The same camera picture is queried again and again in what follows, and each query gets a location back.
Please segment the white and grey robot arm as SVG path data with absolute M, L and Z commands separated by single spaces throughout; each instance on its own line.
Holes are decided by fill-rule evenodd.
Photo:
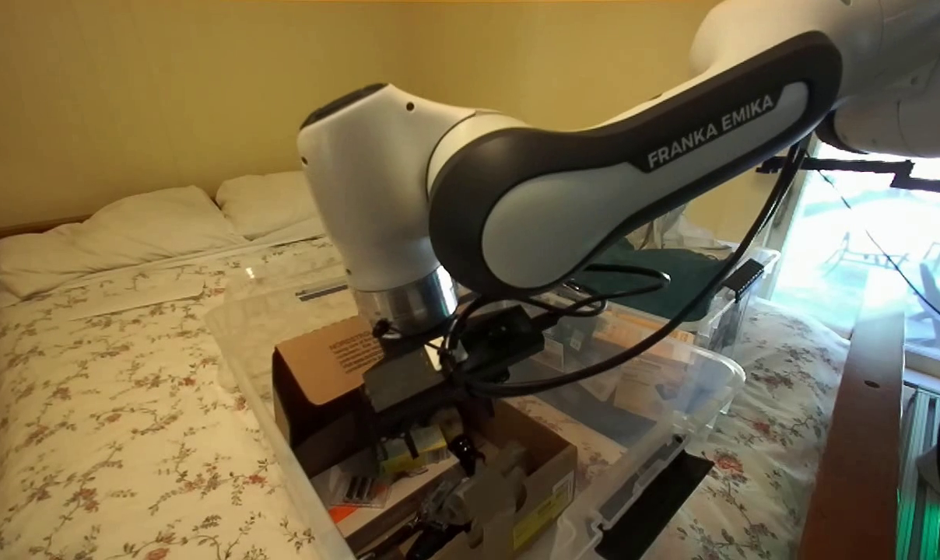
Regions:
M 592 126 L 369 82 L 313 107 L 294 136 L 372 327 L 445 334 L 447 380 L 489 397 L 540 347 L 468 324 L 476 303 L 545 292 L 609 238 L 802 144 L 940 156 L 940 0 L 720 0 L 693 78 Z

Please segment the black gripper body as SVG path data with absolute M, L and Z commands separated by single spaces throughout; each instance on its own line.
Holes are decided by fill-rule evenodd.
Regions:
M 372 412 L 429 408 L 447 397 L 447 380 L 427 347 L 379 358 L 363 372 L 363 396 Z

